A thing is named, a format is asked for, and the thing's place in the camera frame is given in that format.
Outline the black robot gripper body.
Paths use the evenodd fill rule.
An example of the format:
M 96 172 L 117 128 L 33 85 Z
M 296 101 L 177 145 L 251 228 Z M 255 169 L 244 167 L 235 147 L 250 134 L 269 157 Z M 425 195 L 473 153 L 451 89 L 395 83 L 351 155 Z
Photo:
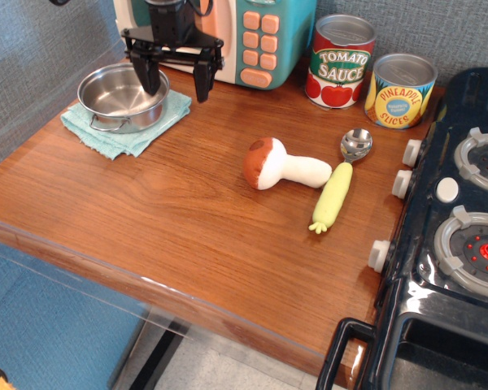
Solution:
M 202 51 L 210 51 L 216 60 L 216 70 L 224 67 L 224 42 L 201 32 L 195 18 L 203 13 L 193 1 L 147 1 L 150 22 L 141 27 L 124 28 L 128 57 L 136 53 L 154 61 L 193 66 Z

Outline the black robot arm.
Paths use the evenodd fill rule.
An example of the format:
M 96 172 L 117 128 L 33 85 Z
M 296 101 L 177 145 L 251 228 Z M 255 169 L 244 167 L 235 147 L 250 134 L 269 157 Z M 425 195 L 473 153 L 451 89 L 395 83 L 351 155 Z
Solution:
M 161 85 L 161 63 L 191 66 L 196 96 L 205 102 L 213 88 L 216 73 L 223 68 L 224 42 L 199 30 L 195 17 L 211 13 L 213 2 L 202 13 L 191 1 L 148 1 L 150 24 L 127 28 L 126 53 L 142 88 L 151 96 Z

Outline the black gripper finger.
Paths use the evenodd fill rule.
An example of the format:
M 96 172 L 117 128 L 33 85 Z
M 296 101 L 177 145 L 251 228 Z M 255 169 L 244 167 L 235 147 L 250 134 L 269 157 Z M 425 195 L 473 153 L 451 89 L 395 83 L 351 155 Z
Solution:
M 208 99 L 216 74 L 216 60 L 210 51 L 202 51 L 194 64 L 194 84 L 199 103 Z
M 130 59 L 144 91 L 151 96 L 156 95 L 161 85 L 159 63 L 152 57 L 136 53 L 134 50 L 130 54 Z

